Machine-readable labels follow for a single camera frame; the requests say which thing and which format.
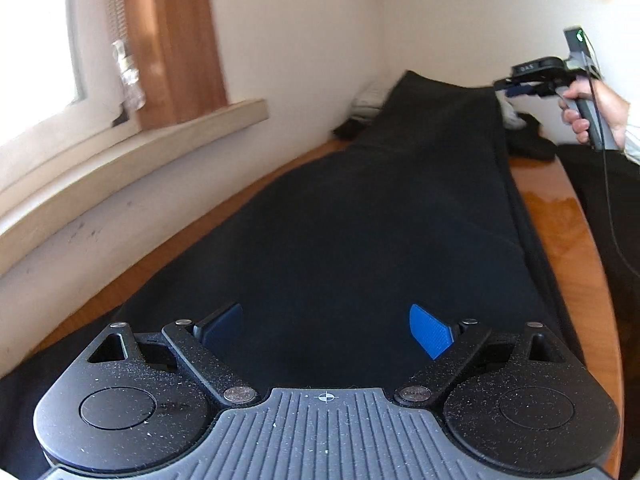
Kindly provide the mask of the person's right forearm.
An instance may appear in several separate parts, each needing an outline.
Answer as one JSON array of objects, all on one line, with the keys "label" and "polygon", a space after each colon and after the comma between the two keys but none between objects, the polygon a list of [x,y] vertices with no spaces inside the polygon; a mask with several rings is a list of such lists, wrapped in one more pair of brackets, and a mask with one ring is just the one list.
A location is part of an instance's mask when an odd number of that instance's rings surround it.
[{"label": "person's right forearm", "polygon": [[636,165],[640,165],[640,107],[638,103],[629,105],[625,127],[624,154]]}]

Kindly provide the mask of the person's right hand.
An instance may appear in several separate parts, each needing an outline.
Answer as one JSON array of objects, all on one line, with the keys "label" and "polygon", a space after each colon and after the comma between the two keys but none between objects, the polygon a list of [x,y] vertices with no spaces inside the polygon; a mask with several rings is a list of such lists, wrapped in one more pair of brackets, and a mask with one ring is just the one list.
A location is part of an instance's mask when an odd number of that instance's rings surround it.
[{"label": "person's right hand", "polygon": [[[578,108],[570,107],[570,101],[588,102],[597,118],[588,119]],[[591,143],[589,131],[593,124],[598,124],[608,126],[619,151],[625,147],[630,103],[604,82],[585,78],[575,80],[561,93],[559,107],[562,122],[570,127],[580,144]]]}]

